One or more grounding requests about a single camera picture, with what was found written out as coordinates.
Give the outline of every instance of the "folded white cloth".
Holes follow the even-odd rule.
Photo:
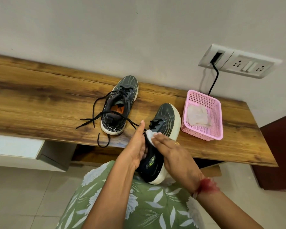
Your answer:
[[[211,127],[211,119],[208,116],[206,107],[203,105],[189,105],[186,121],[192,126]]]

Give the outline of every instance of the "basket rim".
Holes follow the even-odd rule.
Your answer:
[[[219,116],[220,116],[220,117],[219,117],[219,118],[220,118],[220,122],[219,122],[219,123],[220,123],[220,125],[219,125],[219,126],[220,126],[220,129],[219,129],[219,130],[220,130],[220,136],[219,136],[219,137],[212,136],[212,135],[210,135],[210,134],[201,132],[201,131],[199,131],[199,130],[196,130],[196,129],[193,129],[193,128],[190,128],[190,127],[187,126],[187,124],[186,124],[186,117],[184,117],[184,116],[185,116],[186,113],[187,113],[187,106],[188,106],[188,101],[187,101],[187,100],[189,99],[189,96],[190,96],[190,94],[191,94],[192,92],[199,93],[200,95],[203,95],[203,96],[205,96],[205,97],[207,97],[207,98],[209,98],[209,99],[213,99],[213,100],[215,100],[215,101],[217,101],[217,102],[219,103]],[[201,93],[201,92],[198,92],[198,91],[195,91],[195,90],[188,90],[187,96],[186,96],[186,100],[185,100],[185,106],[184,106],[184,110],[183,110],[182,122],[183,122],[184,126],[187,127],[187,129],[192,130],[192,131],[195,131],[195,132],[198,132],[198,133],[200,133],[200,134],[202,134],[202,135],[208,136],[208,137],[213,138],[213,139],[215,139],[215,140],[221,140],[221,139],[224,137],[223,125],[222,125],[222,112],[221,112],[221,103],[220,103],[220,101],[219,101],[218,99],[212,97],[212,96],[208,96],[208,95],[203,94],[203,93]]]

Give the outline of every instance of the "sneaker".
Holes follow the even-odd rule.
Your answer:
[[[106,96],[96,99],[93,104],[92,118],[81,119],[86,120],[87,122],[76,127],[76,129],[83,127],[91,122],[95,127],[94,121],[101,117],[101,129],[108,135],[108,144],[106,146],[99,145],[99,134],[97,142],[100,147],[107,147],[109,145],[109,135],[118,135],[123,132],[126,126],[126,120],[128,120],[130,124],[136,129],[135,126],[138,125],[128,119],[128,115],[130,113],[133,102],[138,96],[138,90],[139,87],[137,79],[132,75],[125,76]],[[96,102],[104,98],[106,98],[106,101],[103,111],[101,111],[97,116],[94,116],[94,106]]]
[[[149,129],[145,133],[146,157],[141,160],[137,172],[142,179],[152,185],[160,184],[167,176],[163,155],[154,147],[151,138],[153,133],[161,132],[172,140],[176,140],[181,127],[181,118],[174,105],[162,104],[150,121]]]

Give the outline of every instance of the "orange insole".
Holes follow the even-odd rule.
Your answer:
[[[111,107],[111,111],[116,111],[116,112],[118,112],[118,113],[123,114],[123,112],[124,112],[124,106],[119,107],[118,104],[117,104],[117,105],[114,105],[114,106]]]

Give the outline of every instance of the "red bracelet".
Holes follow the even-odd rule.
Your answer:
[[[197,195],[199,195],[201,192],[210,193],[210,192],[215,192],[219,190],[220,189],[216,185],[216,182],[212,181],[210,178],[204,178],[200,181],[200,185],[192,197],[196,199]]]

